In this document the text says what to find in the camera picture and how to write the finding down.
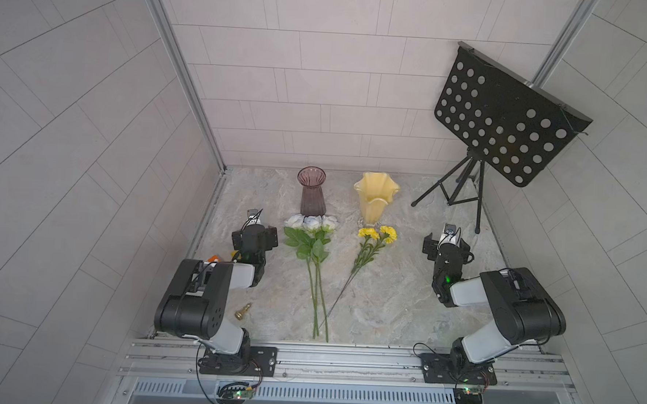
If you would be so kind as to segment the white rose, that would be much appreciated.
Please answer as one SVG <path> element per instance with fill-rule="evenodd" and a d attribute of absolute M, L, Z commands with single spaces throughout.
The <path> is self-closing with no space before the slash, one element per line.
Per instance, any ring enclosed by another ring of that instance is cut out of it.
<path fill-rule="evenodd" d="M 303 259 L 309 275 L 311 304 L 312 304 L 312 338 L 320 336 L 319 309 L 323 303 L 321 286 L 321 265 L 327 257 L 327 231 L 323 227 L 324 218 L 305 217 L 303 228 L 299 233 L 300 243 L 297 248 L 298 259 Z"/>
<path fill-rule="evenodd" d="M 317 295 L 316 304 L 320 306 L 323 311 L 322 324 L 317 324 L 316 333 L 320 334 L 320 328 L 323 328 L 324 338 L 326 342 L 329 341 L 329 324 L 327 306 L 324 296 L 324 289 L 322 284 L 322 264 L 327 260 L 330 255 L 328 251 L 328 244 L 332 242 L 332 235 L 338 228 L 338 221 L 334 216 L 322 216 L 321 223 L 315 230 L 315 243 L 312 247 L 312 261 L 315 271 L 315 292 Z"/>
<path fill-rule="evenodd" d="M 285 233 L 285 244 L 286 246 L 292 247 L 295 250 L 296 257 L 297 257 L 297 248 L 299 247 L 300 243 L 300 238 L 299 238 L 299 233 L 303 228 L 303 222 L 304 222 L 304 216 L 303 215 L 293 215 L 289 220 L 285 222 L 285 226 L 283 229 L 283 232 Z"/>

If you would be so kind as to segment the yellow carnation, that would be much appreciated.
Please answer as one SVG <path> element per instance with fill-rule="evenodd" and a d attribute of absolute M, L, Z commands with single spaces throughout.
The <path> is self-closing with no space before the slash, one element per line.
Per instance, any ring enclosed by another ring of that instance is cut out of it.
<path fill-rule="evenodd" d="M 361 249 L 359 250 L 359 252 L 357 254 L 357 257 L 355 258 L 355 260 L 353 262 L 353 266 L 352 266 L 352 269 L 351 269 L 351 271 L 349 273 L 349 277 L 347 278 L 346 282 L 344 283 L 340 294 L 338 295 L 337 299 L 334 301 L 333 305 L 328 310 L 328 316 L 330 316 L 330 314 L 332 314 L 332 311 L 334 310 L 334 308 L 338 304 L 338 301 L 340 300 L 340 298 L 342 298 L 342 295 L 346 292 L 346 289 L 350 285 L 350 282 L 352 281 L 352 279 L 354 278 L 356 273 L 358 273 L 358 270 L 361 268 L 362 263 L 364 262 L 365 255 L 368 252 L 370 252 L 370 250 L 372 249 L 372 247 L 374 245 L 373 242 L 377 241 L 380 238 L 380 236 L 378 235 L 377 230 L 375 230 L 375 228 L 369 228 L 369 227 L 361 228 L 358 231 L 358 236 L 360 236 L 360 238 L 363 239 L 363 243 L 361 244 Z"/>
<path fill-rule="evenodd" d="M 393 227 L 388 225 L 383 225 L 379 229 L 375 229 L 378 232 L 380 238 L 377 241 L 373 242 L 373 247 L 364 257 L 364 262 L 362 263 L 360 271 L 364 266 L 367 266 L 369 263 L 373 262 L 375 257 L 379 254 L 388 245 L 393 244 L 398 239 L 397 231 Z"/>

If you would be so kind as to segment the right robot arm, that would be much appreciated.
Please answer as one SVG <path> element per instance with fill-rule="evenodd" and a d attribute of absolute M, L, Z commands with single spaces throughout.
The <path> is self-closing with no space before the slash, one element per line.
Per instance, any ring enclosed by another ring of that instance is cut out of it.
<path fill-rule="evenodd" d="M 423 254 L 435 263 L 432 289 L 444 306 L 486 305 L 493 320 L 478 331 L 457 339 L 450 360 L 458 369 L 492 362 L 530 341 L 537 346 L 562 335 L 566 318 L 534 274 L 526 267 L 481 272 L 465 279 L 463 267 L 474 259 L 458 235 L 423 240 Z"/>

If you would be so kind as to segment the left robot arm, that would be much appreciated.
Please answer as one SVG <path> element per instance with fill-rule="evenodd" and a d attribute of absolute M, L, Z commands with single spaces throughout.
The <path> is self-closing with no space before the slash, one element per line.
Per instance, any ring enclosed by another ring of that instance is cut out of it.
<path fill-rule="evenodd" d="M 278 247 L 277 228 L 247 225 L 234 231 L 232 240 L 237 254 L 231 261 L 185 259 L 179 264 L 156 309 L 156 331 L 197 340 L 219 355 L 246 353 L 249 332 L 224 317 L 228 294 L 259 284 L 266 253 Z"/>

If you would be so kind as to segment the brass bell piece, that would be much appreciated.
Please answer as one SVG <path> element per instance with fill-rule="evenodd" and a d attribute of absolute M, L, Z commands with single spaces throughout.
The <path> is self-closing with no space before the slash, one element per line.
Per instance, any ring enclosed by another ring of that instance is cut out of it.
<path fill-rule="evenodd" d="M 247 317 L 248 313 L 250 312 L 251 307 L 252 307 L 251 302 L 249 304 L 248 303 L 245 304 L 242 309 L 235 311 L 235 318 L 238 321 L 244 320 Z"/>

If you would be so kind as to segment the purple glass vase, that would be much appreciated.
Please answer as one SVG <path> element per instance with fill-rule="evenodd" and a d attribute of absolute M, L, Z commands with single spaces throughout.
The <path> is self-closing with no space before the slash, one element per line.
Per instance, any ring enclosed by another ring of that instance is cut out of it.
<path fill-rule="evenodd" d="M 302 186 L 300 213 L 304 217 L 322 217 L 326 214 L 325 198 L 322 190 L 326 179 L 327 175 L 320 167 L 306 166 L 297 174 L 297 180 Z"/>

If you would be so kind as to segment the yellow ruffled vase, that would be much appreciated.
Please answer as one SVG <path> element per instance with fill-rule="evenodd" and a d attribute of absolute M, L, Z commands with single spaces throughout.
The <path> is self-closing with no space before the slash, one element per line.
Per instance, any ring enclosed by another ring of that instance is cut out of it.
<path fill-rule="evenodd" d="M 361 215 L 366 226 L 374 226 L 379 222 L 385 207 L 393 202 L 393 198 L 401 190 L 399 184 L 383 172 L 365 172 L 354 187 L 359 195 Z"/>

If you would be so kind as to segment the black perforated music stand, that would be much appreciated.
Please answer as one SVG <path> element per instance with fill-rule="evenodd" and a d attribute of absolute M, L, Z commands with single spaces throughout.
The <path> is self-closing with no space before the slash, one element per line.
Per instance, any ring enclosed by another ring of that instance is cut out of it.
<path fill-rule="evenodd" d="M 476 181 L 473 202 L 482 204 L 487 170 L 527 187 L 593 122 L 464 42 L 431 119 L 465 146 L 462 160 L 432 185 L 449 206 L 463 203 L 468 180 Z"/>

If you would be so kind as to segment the left circuit board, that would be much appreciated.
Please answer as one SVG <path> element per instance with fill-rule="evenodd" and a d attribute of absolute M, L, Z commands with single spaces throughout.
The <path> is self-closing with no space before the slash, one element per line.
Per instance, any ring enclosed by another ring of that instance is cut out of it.
<path fill-rule="evenodd" d="M 257 392 L 255 384 L 246 382 L 232 382 L 218 388 L 216 393 L 217 404 L 244 404 L 253 399 Z"/>

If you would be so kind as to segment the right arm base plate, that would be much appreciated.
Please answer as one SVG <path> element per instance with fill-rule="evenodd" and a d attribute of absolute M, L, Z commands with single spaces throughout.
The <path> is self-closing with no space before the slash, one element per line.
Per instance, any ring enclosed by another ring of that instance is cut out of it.
<path fill-rule="evenodd" d="M 496 373 L 490 362 L 469 363 L 463 357 L 432 352 L 418 353 L 417 357 L 420 359 L 422 375 L 426 383 L 482 387 L 497 385 Z"/>

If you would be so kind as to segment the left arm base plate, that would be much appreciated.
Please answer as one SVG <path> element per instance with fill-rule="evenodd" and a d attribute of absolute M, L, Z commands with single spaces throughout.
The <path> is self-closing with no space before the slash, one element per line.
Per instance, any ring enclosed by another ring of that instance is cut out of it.
<path fill-rule="evenodd" d="M 211 376 L 246 376 L 270 378 L 274 375 L 278 349 L 268 346 L 242 349 L 237 354 L 215 354 L 208 351 L 198 358 L 200 374 Z"/>

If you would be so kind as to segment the aluminium rail frame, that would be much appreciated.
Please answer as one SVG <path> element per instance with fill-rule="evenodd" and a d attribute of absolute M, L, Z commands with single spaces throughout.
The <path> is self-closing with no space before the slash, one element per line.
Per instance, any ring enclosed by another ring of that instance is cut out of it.
<path fill-rule="evenodd" d="M 204 356 L 201 345 L 175 338 L 133 340 L 119 358 L 120 376 L 189 379 Z M 482 369 L 449 373 L 441 357 L 423 346 L 349 346 L 256 341 L 248 368 L 219 367 L 214 379 L 251 379 L 263 371 L 263 381 L 309 384 L 350 384 L 405 387 L 452 387 L 465 390 L 573 392 L 575 385 L 560 355 L 515 351 Z"/>

